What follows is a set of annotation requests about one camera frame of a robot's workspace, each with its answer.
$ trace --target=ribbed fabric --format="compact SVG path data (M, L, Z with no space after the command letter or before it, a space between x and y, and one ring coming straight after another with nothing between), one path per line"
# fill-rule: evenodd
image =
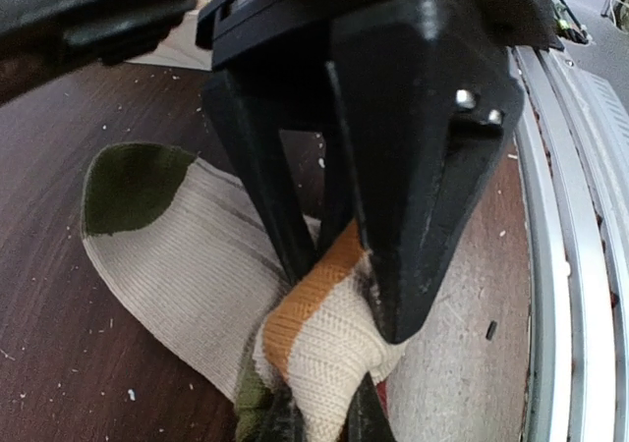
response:
M254 357L275 386L276 368L302 412L309 442L335 442L365 374L388 376L405 344L387 344L363 296L371 269L352 222L330 251L267 317Z
M125 149L133 156L131 145ZM112 175L129 174L115 167ZM168 169L152 173L158 182ZM108 178L100 174L88 173L87 189ZM309 441L336 442L364 375L382 381L404 350L383 341L362 295L371 271L356 223L287 295L275 252L236 178L197 159L173 192L163 213L138 229L90 235L84 224L94 267L160 342L237 403L239 440L255 436L271 403L247 368L255 344L261 381L271 389L288 383ZM125 194L137 202L134 189ZM101 210L95 219L106 220L110 211ZM112 217L127 224L120 214L124 208ZM307 223L315 235L317 222Z
M149 226L84 245L129 312L234 401L252 336L287 291L241 184L198 159Z

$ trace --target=red fabric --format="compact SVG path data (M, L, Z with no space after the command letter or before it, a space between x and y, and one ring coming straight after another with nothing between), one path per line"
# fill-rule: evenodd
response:
M384 409L384 413L388 417L389 411L386 406L386 381L382 381L381 383L376 385L375 389L377 390L377 396L380 397L380 404L382 405L382 408Z

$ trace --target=knit fabric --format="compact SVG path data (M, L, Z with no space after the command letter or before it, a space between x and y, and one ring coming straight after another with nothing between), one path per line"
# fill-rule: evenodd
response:
M382 381L404 352L375 327L363 296L370 272L352 222L257 333L258 373L269 387L278 376L288 384L310 442L336 441L365 374Z
M256 440L271 403L266 389L282 381L309 441L336 442L364 375L382 381L403 352L382 340L362 296L371 274L356 223L287 295L240 181L181 149L108 147L89 168L83 209L83 242L99 275L236 403L238 442ZM318 223L306 219L315 235Z

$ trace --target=wooden table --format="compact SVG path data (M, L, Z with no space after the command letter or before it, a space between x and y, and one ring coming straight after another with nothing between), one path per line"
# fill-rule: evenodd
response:
M178 144L230 170L200 111L205 77L151 66L90 67L0 108L1 440L232 440L230 403L116 302L79 238L86 167L111 142ZM303 207L317 214L322 141L314 134L290 134L285 141ZM497 294L481 311L494 305L500 319L508 314L509 322L497 332L513 342L516 358L505 360L513 364L526 353L528 312L517 163L505 159L496 179L457 254L468 266L456 270L466 274L470 287L485 284L490 297ZM498 229L507 231L506 239ZM504 252L492 254L498 249ZM506 266L511 255L515 258ZM496 282L509 277L525 289L513 299ZM461 312L456 306L462 304L450 305ZM489 318L484 314L475 321L475 332L484 332ZM515 395L520 401L526 365L524 358L505 370L520 378L522 394ZM514 414L521 407L510 407L509 421L519 417Z

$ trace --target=beige sock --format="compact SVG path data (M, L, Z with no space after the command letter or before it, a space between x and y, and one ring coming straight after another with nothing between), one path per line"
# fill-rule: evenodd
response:
M278 375L290 386L309 442L336 441L365 374L382 381L406 347L375 327L363 297L370 272L352 222L257 333L258 373L269 387Z

